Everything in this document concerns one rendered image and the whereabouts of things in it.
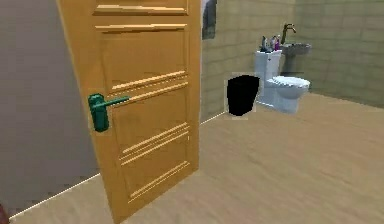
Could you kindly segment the orange wooden room door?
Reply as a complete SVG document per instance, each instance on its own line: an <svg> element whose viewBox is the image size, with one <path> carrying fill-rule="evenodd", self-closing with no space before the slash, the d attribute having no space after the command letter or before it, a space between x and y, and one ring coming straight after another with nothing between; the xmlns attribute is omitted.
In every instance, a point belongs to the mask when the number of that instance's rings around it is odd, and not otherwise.
<svg viewBox="0 0 384 224"><path fill-rule="evenodd" d="M56 0L114 224L199 167L202 0ZM109 128L94 130L91 94Z"/></svg>

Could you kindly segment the black waste bin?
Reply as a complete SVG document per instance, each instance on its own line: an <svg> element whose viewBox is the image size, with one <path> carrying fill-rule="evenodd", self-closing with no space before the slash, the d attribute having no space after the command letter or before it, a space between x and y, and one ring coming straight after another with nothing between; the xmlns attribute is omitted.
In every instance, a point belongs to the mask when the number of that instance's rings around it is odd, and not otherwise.
<svg viewBox="0 0 384 224"><path fill-rule="evenodd" d="M228 80L227 101L228 112L242 116L253 108L258 93L260 80L256 76L241 75Z"/></svg>

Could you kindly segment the white toilet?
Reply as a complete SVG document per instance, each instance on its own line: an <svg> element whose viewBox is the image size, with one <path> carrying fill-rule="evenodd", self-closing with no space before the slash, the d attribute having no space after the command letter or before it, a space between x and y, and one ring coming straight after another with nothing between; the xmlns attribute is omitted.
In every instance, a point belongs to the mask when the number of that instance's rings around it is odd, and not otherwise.
<svg viewBox="0 0 384 224"><path fill-rule="evenodd" d="M311 83L300 77L279 74L281 50L255 52L255 76L260 79L256 102L279 112L295 114L300 98Z"/></svg>

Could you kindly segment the grey pedestal sink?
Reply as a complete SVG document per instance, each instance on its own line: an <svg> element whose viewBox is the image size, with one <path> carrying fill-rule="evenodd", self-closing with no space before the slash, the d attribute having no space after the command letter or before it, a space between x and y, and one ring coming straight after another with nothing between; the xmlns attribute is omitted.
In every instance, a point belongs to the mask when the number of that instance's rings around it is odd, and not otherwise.
<svg viewBox="0 0 384 224"><path fill-rule="evenodd" d="M285 43L280 46L284 55L284 63L281 75L291 75L296 73L296 58L299 55L307 55L312 49L312 45L308 43Z"/></svg>

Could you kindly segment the grey hanging towel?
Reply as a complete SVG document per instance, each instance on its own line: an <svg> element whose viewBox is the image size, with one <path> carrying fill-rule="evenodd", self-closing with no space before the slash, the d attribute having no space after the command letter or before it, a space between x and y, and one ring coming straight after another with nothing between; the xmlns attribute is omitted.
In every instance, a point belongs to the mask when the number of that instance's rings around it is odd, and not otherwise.
<svg viewBox="0 0 384 224"><path fill-rule="evenodd" d="M202 39L214 39L216 32L217 0L203 0Z"/></svg>

